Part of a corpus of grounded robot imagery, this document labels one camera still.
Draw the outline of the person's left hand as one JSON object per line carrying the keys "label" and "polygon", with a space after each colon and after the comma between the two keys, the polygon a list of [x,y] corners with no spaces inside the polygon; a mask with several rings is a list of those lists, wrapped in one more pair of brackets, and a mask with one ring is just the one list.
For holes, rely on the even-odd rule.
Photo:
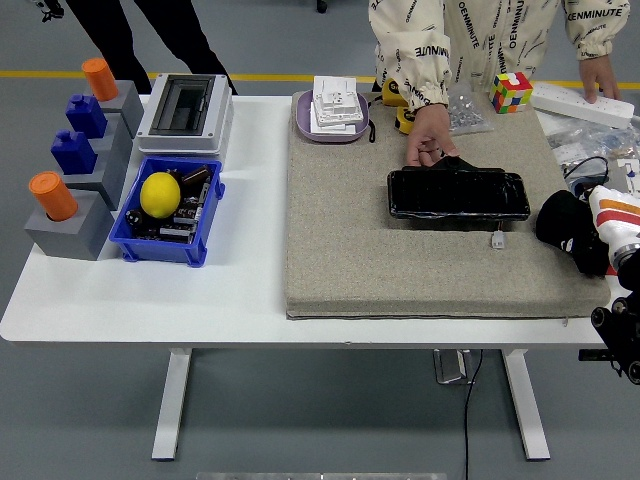
{"label": "person's left hand", "polygon": [[595,103],[599,92],[602,92],[605,98],[621,99],[608,55],[580,60],[579,75],[583,84],[584,99],[588,103]]}

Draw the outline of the person's right hand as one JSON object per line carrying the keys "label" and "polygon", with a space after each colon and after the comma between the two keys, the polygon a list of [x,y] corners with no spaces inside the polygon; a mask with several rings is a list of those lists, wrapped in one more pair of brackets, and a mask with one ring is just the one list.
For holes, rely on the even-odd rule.
{"label": "person's right hand", "polygon": [[449,113],[444,105],[431,104],[419,108],[407,137],[406,165],[432,167],[442,156],[458,157],[460,153],[449,128]]}

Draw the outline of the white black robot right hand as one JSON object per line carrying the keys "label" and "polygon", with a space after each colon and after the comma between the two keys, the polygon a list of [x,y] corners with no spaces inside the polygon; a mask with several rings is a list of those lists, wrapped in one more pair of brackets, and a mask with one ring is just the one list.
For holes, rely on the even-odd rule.
{"label": "white black robot right hand", "polygon": [[595,187],[586,201],[569,194],[560,249],[586,275],[638,274],[639,200],[604,186]]}

